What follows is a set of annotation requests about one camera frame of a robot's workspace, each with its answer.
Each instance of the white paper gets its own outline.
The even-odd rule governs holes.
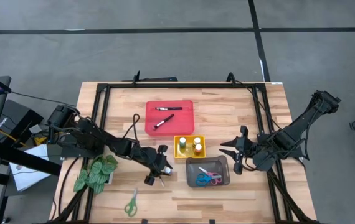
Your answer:
[[[34,156],[41,157],[42,159],[49,161],[49,158],[47,157],[47,146],[45,144],[34,147],[32,149],[28,149],[24,152]],[[16,187],[18,191],[23,191],[28,187],[43,180],[44,178],[50,176],[50,174],[46,174],[39,171],[34,172],[35,170],[33,169],[26,168],[22,165],[18,165],[14,163],[10,163],[10,168],[11,168],[11,172],[13,173],[14,181],[16,182]],[[32,173],[18,174],[20,172],[32,172]]]

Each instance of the artificial plant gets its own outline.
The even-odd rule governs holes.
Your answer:
[[[116,169],[118,161],[108,155],[104,158],[102,155],[96,157],[90,167],[84,167],[77,177],[73,186],[73,191],[81,190],[85,184],[92,188],[95,194],[100,194],[104,190],[104,184],[110,179],[110,174]]]

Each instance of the red tray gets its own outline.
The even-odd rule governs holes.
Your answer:
[[[182,107],[181,110],[159,111],[155,107]],[[153,126],[174,116],[157,130]],[[191,100],[148,101],[146,104],[146,133],[150,136],[190,135],[194,131],[194,113]]]

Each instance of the small bottle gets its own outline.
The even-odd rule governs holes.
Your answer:
[[[201,151],[202,151],[202,146],[200,144],[197,144],[194,150],[195,155],[198,156],[201,153]]]
[[[184,153],[184,151],[186,150],[186,138],[185,137],[181,137],[179,139],[179,149],[181,153]]]
[[[198,144],[200,144],[201,143],[201,139],[199,138],[199,137],[196,137],[195,139],[194,139],[194,141],[192,142],[192,144],[194,145],[194,146],[196,146],[196,145],[198,145]]]

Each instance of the pink scissors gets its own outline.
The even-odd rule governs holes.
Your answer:
[[[202,168],[202,167],[198,167],[201,171],[203,171],[204,173],[206,173],[208,176],[210,176],[210,177],[212,177],[212,176],[220,176],[220,174],[218,174],[218,173],[213,173],[213,172],[208,172],[208,171],[206,171],[204,168]],[[221,183],[222,182],[222,178],[218,178],[218,179],[212,179],[211,180],[211,184],[213,184],[213,185],[217,185],[217,184],[219,184],[219,183]]]

